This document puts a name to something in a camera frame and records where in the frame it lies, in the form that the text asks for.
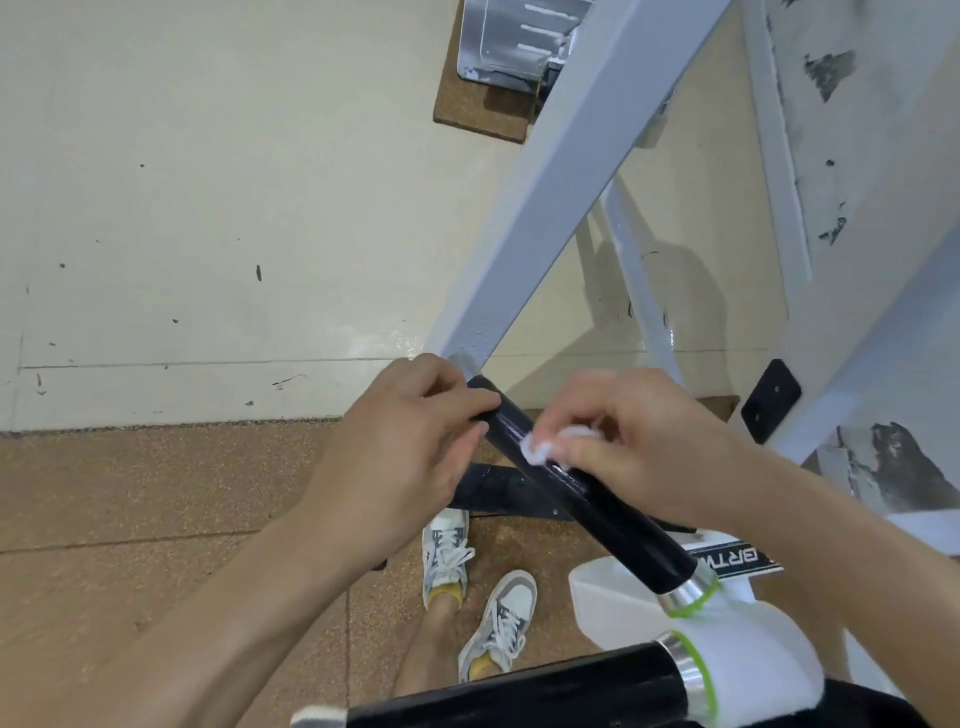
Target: shoelace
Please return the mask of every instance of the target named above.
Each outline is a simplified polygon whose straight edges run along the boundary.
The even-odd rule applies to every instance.
[[[457,546],[456,531],[441,531],[437,541],[437,546],[430,557],[430,561],[436,561],[433,567],[433,581],[440,581],[442,584],[459,581],[458,569],[473,558],[476,550]]]
[[[505,610],[503,617],[498,614],[493,615],[493,634],[489,640],[484,643],[484,649],[496,647],[501,653],[515,660],[520,650],[527,644],[526,635],[520,635],[517,638],[517,632],[520,629],[520,617],[515,615],[509,609]]]

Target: sneaker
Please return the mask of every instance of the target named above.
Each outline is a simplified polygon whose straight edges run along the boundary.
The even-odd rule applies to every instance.
[[[469,639],[457,666],[460,682],[469,681],[470,665],[483,654],[504,672],[510,672],[516,656],[527,643],[527,627],[537,605],[537,582],[526,571],[511,571],[493,588],[480,627]]]
[[[467,561],[475,551],[467,548],[470,516],[467,511],[445,508],[423,529],[423,606],[430,591],[443,584],[460,584],[460,600],[467,595]]]

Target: cork mat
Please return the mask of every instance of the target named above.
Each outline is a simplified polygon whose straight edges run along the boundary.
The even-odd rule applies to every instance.
[[[536,100],[530,94],[464,81],[457,75],[463,19],[464,0],[460,0],[450,44],[446,49],[433,120],[438,124],[522,144],[527,138],[527,123],[533,116]]]

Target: left hand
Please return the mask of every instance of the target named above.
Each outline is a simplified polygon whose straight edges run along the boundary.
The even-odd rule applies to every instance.
[[[453,499],[487,432],[469,419],[499,404],[435,354],[392,362],[336,425],[296,510],[371,569]]]

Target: white cloth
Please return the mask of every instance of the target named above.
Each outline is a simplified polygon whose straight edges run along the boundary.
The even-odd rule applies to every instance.
[[[586,425],[571,425],[569,427],[564,427],[558,435],[558,437],[592,437],[594,440],[602,440],[603,433],[594,429],[593,427],[587,427]],[[546,465],[548,461],[553,460],[550,457],[550,452],[553,450],[552,442],[540,443],[535,448],[531,448],[530,443],[533,440],[533,433],[527,433],[527,435],[520,440],[520,452],[523,453],[523,457],[526,458],[527,462],[531,465]],[[569,470],[569,466],[565,463],[557,463],[563,470]]]

